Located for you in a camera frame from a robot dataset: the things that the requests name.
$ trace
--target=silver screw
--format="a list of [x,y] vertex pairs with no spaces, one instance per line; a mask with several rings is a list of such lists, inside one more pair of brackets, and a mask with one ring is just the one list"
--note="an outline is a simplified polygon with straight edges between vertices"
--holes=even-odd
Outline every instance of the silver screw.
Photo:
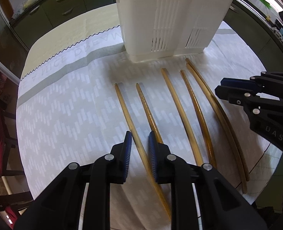
[[174,161],[175,159],[177,159],[177,157],[176,157],[175,155],[169,154],[169,155],[167,156],[167,159],[168,159],[169,161]]
[[256,115],[260,113],[259,109],[253,109],[252,112]]
[[203,169],[205,169],[205,170],[211,170],[212,168],[213,168],[213,166],[210,165],[209,163],[203,164]]
[[78,164],[77,164],[77,163],[71,163],[71,164],[69,164],[69,166],[68,166],[68,168],[69,168],[70,170],[75,170],[77,167],[78,167]]
[[107,160],[107,161],[111,161],[111,160],[113,160],[114,159],[114,155],[113,154],[107,154],[107,155],[105,155],[105,160]]

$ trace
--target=glossy brown chopstick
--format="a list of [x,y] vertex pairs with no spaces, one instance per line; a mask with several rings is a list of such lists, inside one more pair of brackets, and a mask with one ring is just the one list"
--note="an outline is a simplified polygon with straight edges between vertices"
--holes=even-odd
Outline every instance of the glossy brown chopstick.
[[159,129],[156,126],[156,123],[154,121],[152,113],[151,113],[151,111],[150,111],[150,109],[148,107],[147,101],[146,101],[146,99],[144,97],[144,94],[142,93],[142,90],[141,90],[141,88],[140,88],[138,83],[136,84],[136,89],[138,91],[138,95],[139,95],[139,98],[141,100],[142,106],[144,107],[144,112],[146,113],[146,116],[147,116],[150,128],[151,128],[152,131],[154,131],[155,138],[156,138],[157,142],[163,144],[162,137],[161,137],[161,135],[159,133]]
[[186,61],[187,61],[187,64],[186,64],[187,69],[193,75],[193,77],[197,81],[198,85],[201,87],[204,95],[206,96],[207,100],[211,104],[211,107],[213,108],[214,112],[216,113],[216,115],[217,115],[217,117],[218,117],[218,119],[219,119],[219,121],[222,125],[223,130],[225,131],[226,137],[228,139],[228,142],[230,144],[231,150],[232,150],[234,158],[235,158],[235,162],[237,164],[238,172],[239,172],[239,175],[240,175],[240,180],[242,181],[243,193],[247,193],[247,191],[248,191],[247,180],[249,180],[249,172],[248,172],[247,165],[244,165],[244,163],[246,163],[245,159],[244,159],[244,162],[243,162],[242,158],[240,156],[238,147],[236,146],[236,142],[235,142],[235,139],[234,139],[234,136],[236,137],[236,135],[235,135],[235,133],[234,133],[234,136],[232,135],[231,128],[229,127],[229,125],[227,123],[228,117],[225,114],[224,110],[222,109],[220,103],[218,102],[218,100],[216,99],[214,94],[212,93],[211,89],[208,87],[208,85],[205,83],[205,81],[201,77],[201,75],[198,74],[198,72],[196,72],[196,69],[192,67],[193,65],[190,62],[190,60],[186,59]]
[[137,130],[136,130],[135,126],[134,126],[134,123],[132,121],[132,118],[130,116],[130,113],[128,111],[126,103],[125,103],[125,101],[123,99],[123,96],[121,94],[121,91],[119,89],[118,84],[115,84],[115,90],[116,90],[116,93],[117,93],[117,96],[118,96],[118,99],[119,99],[119,102],[120,102],[120,105],[121,105],[124,117],[125,117],[125,119],[127,121],[127,124],[129,126],[130,131],[132,132],[133,140],[135,142],[137,151],[138,151],[139,156],[140,156],[140,158],[142,160],[142,163],[143,163],[143,165],[144,165],[144,167],[146,169],[148,177],[150,178],[150,182],[153,185],[153,187],[154,187],[154,189],[155,189],[155,191],[156,191],[160,201],[162,202],[163,207],[165,208],[165,211],[166,211],[169,219],[171,219],[171,211],[170,211],[169,205],[168,205],[167,200],[166,200],[166,198],[165,198],[165,196],[164,196],[164,194],[162,192],[162,188],[154,180],[154,177],[152,175],[152,168],[151,168],[151,165],[149,163],[149,159],[148,159],[147,154],[146,154],[146,152],[144,150],[142,142],[141,142],[141,140],[139,138]]
[[188,121],[188,118],[186,116],[186,113],[183,109],[183,106],[179,100],[179,97],[178,95],[176,94],[176,91],[167,75],[167,69],[166,68],[162,68],[161,69],[162,71],[162,75],[164,77],[164,80],[167,84],[167,87],[171,93],[171,96],[173,98],[173,101],[174,103],[176,104],[176,108],[179,112],[179,115],[182,119],[182,122],[183,122],[183,125],[184,125],[184,128],[186,130],[186,133],[187,133],[187,137],[188,137],[188,141],[189,141],[189,144],[190,144],[190,147],[191,147],[191,150],[193,151],[193,154],[194,154],[194,158],[195,158],[195,161],[196,161],[196,164],[198,166],[201,166],[203,164],[203,159],[202,159],[202,156],[201,156],[201,153],[200,153],[200,149],[199,149],[199,146],[198,146],[198,143],[196,141],[196,138],[195,138],[195,135],[193,133],[193,130],[190,126],[190,123]]
[[201,128],[202,136],[203,136],[204,143],[205,143],[205,146],[206,146],[209,163],[211,165],[213,165],[215,169],[217,169],[217,162],[216,162],[216,158],[215,158],[215,153],[214,153],[214,149],[213,149],[211,136],[209,135],[208,128],[207,128],[204,116],[202,114],[200,105],[199,105],[197,98],[195,96],[195,93],[194,93],[193,89],[191,88],[191,85],[190,85],[190,83],[189,83],[189,81],[188,81],[188,79],[185,75],[184,70],[181,70],[180,73],[181,73],[181,76],[182,76],[182,78],[185,82],[185,85],[186,85],[187,90],[189,92],[191,101],[193,102],[193,105],[194,105],[194,108],[195,108],[195,111],[196,111],[196,115],[197,115],[197,118],[198,118],[198,122],[199,122],[199,125],[200,125],[200,128]]

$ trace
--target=tablecloth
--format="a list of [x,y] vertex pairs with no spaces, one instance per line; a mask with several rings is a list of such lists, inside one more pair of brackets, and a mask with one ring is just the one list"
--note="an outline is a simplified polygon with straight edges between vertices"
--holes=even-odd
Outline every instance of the tablecloth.
[[[120,27],[116,26],[82,39],[41,65],[38,63],[35,70],[25,75],[18,92],[17,134],[22,163],[34,198],[70,162],[91,163],[109,153],[114,144],[123,141],[128,126],[114,83],[120,86],[146,152],[150,127],[135,88],[137,82],[164,143],[172,153],[195,164],[182,122],[160,73],[162,67],[169,72],[207,162],[193,104],[179,73],[181,69],[186,70],[186,57],[196,65],[212,90],[223,77],[248,79],[265,70],[245,42],[222,23],[204,53],[131,63]],[[241,191],[234,157],[219,121],[196,81],[187,71],[186,74],[205,116],[218,170]],[[248,117],[242,107],[225,101],[221,103],[243,148],[251,176],[248,194],[244,197],[252,203],[274,172],[281,151],[249,130]],[[164,186],[163,190],[170,201],[169,186]],[[170,228],[134,143],[127,182],[124,185],[112,184],[110,196],[111,228]]]

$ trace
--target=wooden chopstick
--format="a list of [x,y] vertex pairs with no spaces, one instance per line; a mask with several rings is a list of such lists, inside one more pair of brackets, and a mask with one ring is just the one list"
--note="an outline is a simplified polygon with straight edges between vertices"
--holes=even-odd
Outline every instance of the wooden chopstick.
[[167,84],[167,87],[168,87],[168,89],[169,89],[169,91],[171,93],[173,101],[176,104],[176,108],[177,108],[177,110],[179,112],[179,115],[180,115],[180,117],[182,119],[184,128],[185,128],[186,133],[187,133],[188,141],[190,143],[190,147],[191,147],[191,149],[193,151],[193,154],[194,154],[194,157],[195,157],[196,164],[198,166],[201,166],[203,164],[203,159],[202,159],[202,156],[201,156],[201,153],[200,153],[200,149],[198,147],[198,143],[196,141],[195,135],[194,135],[193,130],[192,130],[191,126],[190,126],[190,123],[188,121],[186,113],[185,113],[185,111],[183,109],[183,106],[182,106],[182,104],[181,104],[181,102],[179,100],[178,95],[176,94],[176,91],[175,91],[175,89],[174,89],[174,87],[173,87],[173,85],[172,85],[172,83],[171,83],[171,81],[170,81],[166,71],[167,71],[166,68],[162,68],[161,69],[161,72],[162,72],[162,75],[164,77],[164,80],[165,80],[165,82]]
[[212,141],[211,141],[211,136],[209,135],[208,128],[206,126],[206,122],[205,122],[204,116],[202,114],[200,105],[199,105],[197,98],[195,96],[195,93],[194,93],[193,89],[191,88],[191,85],[190,85],[190,83],[189,83],[189,81],[188,81],[188,79],[185,75],[184,70],[181,70],[180,73],[181,73],[181,76],[182,76],[182,78],[183,78],[183,80],[186,84],[186,87],[187,87],[187,90],[189,92],[191,101],[193,102],[193,105],[194,105],[194,108],[195,108],[195,111],[196,111],[196,115],[197,115],[197,118],[198,118],[198,122],[199,122],[199,125],[200,125],[200,128],[201,128],[202,136],[203,136],[204,143],[205,143],[205,146],[206,146],[209,163],[211,165],[213,165],[213,167],[215,169],[217,169],[217,162],[216,162],[216,158],[215,158],[213,144],[212,144]]
[[154,131],[155,138],[156,138],[157,142],[163,144],[162,137],[161,137],[161,135],[159,133],[159,129],[156,126],[156,123],[154,121],[152,113],[151,113],[151,111],[150,111],[150,109],[148,107],[147,101],[146,101],[146,99],[144,97],[144,94],[142,93],[142,90],[141,90],[141,88],[140,88],[138,83],[136,84],[136,89],[138,91],[138,95],[140,97],[142,106],[144,107],[144,112],[146,113],[146,116],[147,116],[150,128],[151,128],[152,131]]
[[193,67],[193,64],[191,63],[191,61],[187,58],[186,58],[186,61],[187,61],[186,66],[187,66],[189,72],[193,75],[193,77],[197,81],[198,85],[201,87],[204,95],[206,96],[207,100],[211,104],[214,112],[216,113],[216,115],[217,115],[217,117],[218,117],[218,119],[219,119],[219,121],[222,125],[222,128],[225,131],[226,137],[228,139],[228,142],[230,144],[231,150],[232,150],[234,158],[235,158],[235,162],[237,164],[240,179],[242,181],[243,193],[247,193],[248,188],[247,188],[247,182],[246,181],[249,180],[249,172],[248,172],[247,164],[244,165],[244,163],[246,163],[245,159],[243,158],[244,161],[242,161],[238,147],[236,146],[236,142],[235,142],[235,139],[234,139],[234,136],[236,138],[236,135],[235,135],[234,130],[233,130],[234,135],[232,134],[232,131],[231,131],[231,129],[233,129],[233,127],[232,127],[230,121],[228,120],[228,117],[225,114],[220,103],[218,102],[218,100],[214,96],[214,94],[211,91],[211,89],[209,88],[209,86],[206,84],[205,80],[201,77],[201,75],[198,72],[196,72],[197,70],[196,70],[196,68]]
[[164,194],[162,192],[162,188],[154,180],[154,177],[152,175],[152,168],[151,168],[151,165],[149,163],[149,159],[148,159],[147,154],[146,154],[146,152],[144,150],[142,142],[141,142],[141,140],[139,138],[137,130],[136,130],[135,126],[134,126],[132,118],[131,118],[131,116],[129,114],[128,108],[127,108],[126,103],[125,103],[125,101],[123,99],[123,96],[121,94],[121,91],[119,89],[118,84],[115,84],[115,90],[116,90],[116,93],[117,93],[117,96],[118,96],[118,99],[119,99],[119,102],[120,102],[120,105],[121,105],[124,117],[126,119],[126,122],[127,122],[128,126],[129,126],[130,131],[132,132],[133,140],[135,142],[137,151],[138,151],[139,156],[140,156],[140,158],[142,160],[142,163],[143,163],[143,165],[144,165],[144,167],[146,169],[148,177],[150,178],[150,182],[153,185],[153,187],[154,187],[154,189],[155,189],[155,191],[156,191],[160,201],[162,202],[163,207],[165,208],[165,211],[166,211],[169,219],[171,220],[171,211],[170,211],[169,205],[168,205],[167,200],[166,200],[166,198],[165,198],[165,196],[164,196]]

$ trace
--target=white tablecloth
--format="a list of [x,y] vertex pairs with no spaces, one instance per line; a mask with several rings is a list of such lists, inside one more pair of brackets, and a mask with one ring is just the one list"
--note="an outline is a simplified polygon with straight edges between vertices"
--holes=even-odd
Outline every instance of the white tablecloth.
[[[172,153],[195,164],[188,139],[161,75],[165,67],[193,128],[205,162],[205,144],[193,104],[179,71],[185,58],[196,65],[212,90],[223,77],[248,79],[264,71],[257,56],[224,22],[204,53],[131,63],[125,52],[120,27],[114,27],[50,58],[19,85],[17,133],[19,149],[30,191],[34,198],[70,162],[85,165],[110,152],[128,130],[114,83],[119,83],[143,146],[148,152],[150,127],[135,84],[138,82],[156,120],[164,143]],[[194,89],[209,128],[218,170],[241,187],[238,170],[225,134],[211,106],[192,75]],[[281,151],[249,129],[242,107],[221,102],[242,146],[251,181],[252,203],[274,172]],[[170,199],[169,186],[163,190]],[[111,227],[126,229],[169,229],[170,222],[147,179],[140,156],[132,143],[130,168],[124,185],[111,185]]]

